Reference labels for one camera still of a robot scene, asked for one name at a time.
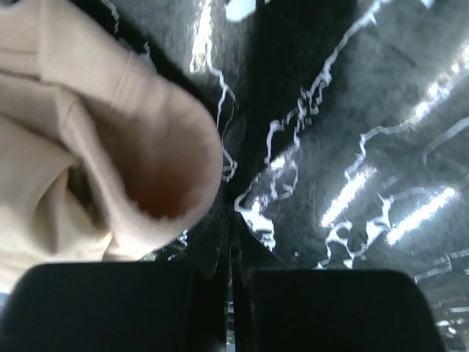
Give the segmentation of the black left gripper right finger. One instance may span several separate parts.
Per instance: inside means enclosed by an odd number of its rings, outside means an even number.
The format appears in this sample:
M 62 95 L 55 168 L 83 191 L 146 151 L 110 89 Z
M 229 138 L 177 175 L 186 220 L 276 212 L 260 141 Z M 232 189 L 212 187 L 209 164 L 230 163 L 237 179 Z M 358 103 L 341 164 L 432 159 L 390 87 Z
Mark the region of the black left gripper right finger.
M 231 214 L 237 351 L 443 351 L 423 293 L 389 270 L 288 268 Z

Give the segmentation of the beige t-shirt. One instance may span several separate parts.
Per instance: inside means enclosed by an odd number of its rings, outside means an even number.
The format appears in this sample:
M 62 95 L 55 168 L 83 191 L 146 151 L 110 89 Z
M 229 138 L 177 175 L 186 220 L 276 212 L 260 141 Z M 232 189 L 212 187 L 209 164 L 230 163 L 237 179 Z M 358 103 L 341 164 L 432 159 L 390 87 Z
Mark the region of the beige t-shirt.
M 211 208 L 206 108 L 70 1 L 1 3 L 1 291 L 36 265 L 134 261 Z

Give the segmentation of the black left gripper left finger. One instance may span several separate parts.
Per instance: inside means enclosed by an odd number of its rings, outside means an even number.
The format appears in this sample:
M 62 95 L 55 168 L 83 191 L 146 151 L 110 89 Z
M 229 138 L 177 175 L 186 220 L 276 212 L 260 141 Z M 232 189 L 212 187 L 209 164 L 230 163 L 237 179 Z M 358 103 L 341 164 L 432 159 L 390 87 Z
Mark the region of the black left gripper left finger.
M 225 351 L 228 213 L 176 256 L 26 272 L 1 312 L 3 351 Z

